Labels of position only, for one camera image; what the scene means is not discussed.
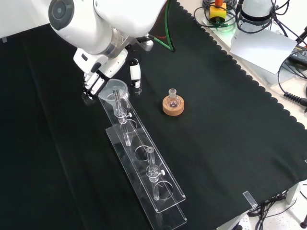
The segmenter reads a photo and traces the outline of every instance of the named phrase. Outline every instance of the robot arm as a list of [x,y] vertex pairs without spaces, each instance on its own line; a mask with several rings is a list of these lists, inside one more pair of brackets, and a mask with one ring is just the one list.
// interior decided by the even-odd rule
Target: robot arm
[[125,47],[153,27],[166,0],[52,0],[54,31],[77,47],[74,61],[84,72],[84,92],[97,95],[123,66]]

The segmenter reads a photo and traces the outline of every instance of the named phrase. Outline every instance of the cable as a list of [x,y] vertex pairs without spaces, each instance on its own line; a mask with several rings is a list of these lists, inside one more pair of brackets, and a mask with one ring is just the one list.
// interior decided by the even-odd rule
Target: cable
[[307,79],[306,75],[304,73],[302,73],[302,71],[299,70],[298,66],[297,66],[297,63],[295,64],[295,69],[297,70],[297,72],[299,72],[300,74],[302,74],[302,77],[301,78],[304,78],[304,79]]
[[[207,4],[203,4],[203,5],[204,5],[204,6],[198,7],[198,8],[196,8],[195,11],[194,11],[194,19],[195,19],[196,24],[198,24],[199,26],[204,26],[204,27],[208,27],[208,28],[217,28],[217,27],[223,27],[223,28],[224,28],[224,27],[233,26],[233,25],[236,23],[236,22],[234,21],[232,24],[227,24],[227,22],[229,22],[230,20],[236,18],[236,15],[235,15],[234,13],[232,13],[230,10],[225,9],[224,7],[221,7],[221,6],[215,6],[215,4],[214,4],[214,3],[211,3],[211,2],[210,2],[210,3],[207,3]],[[219,9],[225,10],[228,14],[232,15],[232,17],[231,17],[230,19],[226,20],[226,21],[223,22],[223,23],[212,22],[212,21],[208,18],[207,12],[206,12],[206,10],[205,10],[205,17],[206,17],[207,21],[209,21],[209,22],[210,22],[211,24],[213,24],[213,25],[205,25],[205,24],[202,24],[202,23],[198,22],[197,19],[196,19],[196,11],[199,10],[199,9],[207,9],[207,7],[211,7],[211,6],[214,6],[215,8],[219,8]],[[235,11],[235,9],[234,9],[233,6],[231,6],[231,5],[227,5],[227,6],[229,6],[229,8],[231,8],[233,11]]]
[[290,207],[288,207],[286,210],[284,210],[284,211],[282,211],[282,212],[280,212],[280,213],[274,214],[274,215],[270,215],[270,216],[268,216],[268,217],[266,217],[266,218],[274,217],[274,216],[277,216],[277,215],[280,215],[280,214],[284,213],[285,211],[287,211],[287,210],[289,210],[290,208],[292,208],[292,206],[295,205],[296,201],[297,201],[297,199],[296,199],[295,202],[294,202]]
[[284,66],[283,66],[283,68],[286,69],[287,71],[289,71],[290,73],[293,73],[293,74],[299,76],[300,78],[307,79],[306,76],[305,76],[303,73],[301,73],[301,72],[297,69],[297,66],[296,66],[295,68],[296,68],[297,71],[299,71],[299,73],[303,74],[302,76],[299,75],[299,73],[295,72],[294,69],[292,69],[287,63],[285,63],[285,65],[286,65],[289,69],[285,68]]
[[287,60],[291,55],[297,54],[297,53],[303,52],[303,51],[304,51],[304,50],[299,50],[299,51],[296,51],[296,52],[290,54],[290,55],[282,62],[281,66],[279,67],[279,70],[278,70],[278,72],[277,72],[277,80],[278,80],[279,88],[280,88],[284,93],[286,93],[286,91],[282,88],[282,85],[280,84],[280,76],[279,76],[279,75],[280,75],[280,71],[281,71],[281,69],[282,69],[282,66],[284,65],[284,63],[286,62],[286,60]]
[[289,9],[289,4],[290,4],[290,0],[288,0],[284,5],[282,5],[281,7],[277,8],[276,10],[280,10],[282,7],[284,7],[285,5],[287,5],[286,10],[283,13],[276,13],[277,15],[285,15]]
[[152,36],[152,35],[148,35],[148,37],[154,41],[156,41],[157,43],[159,43],[160,45],[164,46],[166,49],[175,52],[175,46],[173,44],[173,41],[171,39],[170,33],[169,33],[169,29],[168,29],[168,12],[169,12],[169,5],[170,5],[171,0],[168,0],[166,3],[166,7],[165,7],[165,33],[166,33],[166,39],[169,45],[165,44],[163,41],[161,41],[160,39]]
[[285,31],[285,29],[283,28],[283,26],[281,25],[281,23],[279,22],[279,20],[277,19],[277,13],[276,13],[276,0],[275,3],[273,3],[273,1],[271,0],[272,3],[272,18],[274,19],[274,21],[276,22],[276,24],[279,26],[279,28],[281,28],[281,30],[283,31],[283,34],[288,37],[287,32]]
[[302,193],[302,191],[299,191],[299,192],[305,198],[305,200],[307,200],[307,197]]
[[255,230],[263,230],[263,223],[264,223],[264,220],[267,218],[270,208],[272,208],[272,206],[277,201],[286,199],[287,193],[288,193],[288,190],[286,190],[282,194],[273,196],[272,199],[261,203],[255,209],[248,212],[248,216],[250,217],[259,217]]
[[[202,6],[205,6],[205,5],[210,4],[212,2],[214,2],[214,1],[213,0],[202,0]],[[224,0],[224,3],[226,3],[226,8],[228,10],[231,10],[232,7],[236,8],[236,5],[237,5],[238,1],[237,0]]]
[[307,46],[307,43],[302,39],[300,38],[300,36],[298,36],[296,33],[294,33],[292,30],[289,29],[288,26],[286,26],[285,24],[283,24],[281,21],[279,21],[281,25],[283,25],[287,30],[289,30],[291,33],[293,33],[301,42],[303,42],[306,46]]

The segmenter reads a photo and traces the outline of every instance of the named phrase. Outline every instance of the black cable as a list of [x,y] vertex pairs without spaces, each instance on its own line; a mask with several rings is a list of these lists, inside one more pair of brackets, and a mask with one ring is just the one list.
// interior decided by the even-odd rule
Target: black cable
[[281,7],[277,8],[276,10],[280,10],[282,7],[284,7],[285,5],[287,5],[286,10],[283,13],[276,13],[277,15],[285,15],[289,9],[289,4],[290,4],[290,0],[288,0],[284,5],[282,5]]
[[275,3],[273,3],[273,1],[271,0],[272,3],[272,18],[274,19],[274,21],[276,22],[276,24],[279,26],[279,28],[281,28],[281,30],[283,31],[283,34],[288,37],[287,32],[285,31],[285,29],[283,28],[283,26],[281,25],[281,23],[279,22],[279,20],[277,19],[277,13],[276,13],[276,0]]
[[300,69],[298,68],[297,63],[295,64],[295,69],[297,70],[297,72],[302,74],[302,77],[300,76],[301,78],[307,79],[306,75],[302,71],[300,71]]
[[[214,2],[214,1],[213,0],[202,0],[202,6],[205,6],[205,5],[210,4],[212,2]],[[224,0],[224,3],[226,3],[226,8],[228,10],[232,10],[232,7],[236,8],[238,1],[237,0]]]
[[297,201],[297,199],[296,199],[295,202],[294,202],[290,207],[288,207],[286,210],[284,210],[284,211],[282,211],[282,212],[280,212],[280,213],[277,213],[277,214],[268,216],[268,217],[266,217],[266,218],[274,217],[274,216],[277,216],[277,215],[280,215],[280,214],[284,213],[284,212],[287,211],[288,209],[292,208],[292,206],[295,205],[296,201]]
[[282,5],[281,7],[278,7],[276,10],[280,10],[282,7],[284,7],[286,4],[288,4],[288,2],[289,1],[287,1],[284,5]]
[[302,191],[299,191],[299,192],[307,200],[307,197],[302,193]]
[[307,46],[307,43],[300,37],[298,36],[296,33],[294,33],[292,30],[289,29],[288,26],[286,26],[285,24],[283,24],[281,21],[279,21],[281,25],[283,25],[287,30],[289,30],[291,33],[293,33],[301,42],[303,42],[306,46]]
[[285,65],[286,65],[289,69],[285,68],[284,66],[283,66],[283,68],[286,69],[287,71],[289,71],[290,73],[293,73],[293,74],[299,76],[300,78],[307,79],[307,77],[297,69],[297,65],[296,65],[295,69],[296,69],[299,73],[301,73],[302,76],[299,75],[299,73],[295,72],[295,70],[292,69],[292,67],[289,66],[287,63],[285,63]]

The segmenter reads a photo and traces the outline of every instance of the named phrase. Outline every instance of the black tablecloth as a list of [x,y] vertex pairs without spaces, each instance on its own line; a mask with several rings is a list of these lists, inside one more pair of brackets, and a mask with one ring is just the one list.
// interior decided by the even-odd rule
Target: black tablecloth
[[[134,47],[130,100],[187,199],[185,230],[212,230],[307,178],[307,132],[173,2],[172,53]],[[1,229],[150,229],[100,103],[81,100],[76,48],[49,25],[0,44]],[[130,83],[129,66],[115,76]],[[162,111],[176,88],[185,111]]]

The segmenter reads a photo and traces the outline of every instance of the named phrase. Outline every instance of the clear acrylic rack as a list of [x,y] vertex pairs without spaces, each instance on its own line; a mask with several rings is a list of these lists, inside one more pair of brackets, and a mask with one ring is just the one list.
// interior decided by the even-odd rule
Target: clear acrylic rack
[[154,230],[187,222],[179,203],[186,199],[129,101],[127,85],[109,80],[99,94],[112,127],[107,135]]

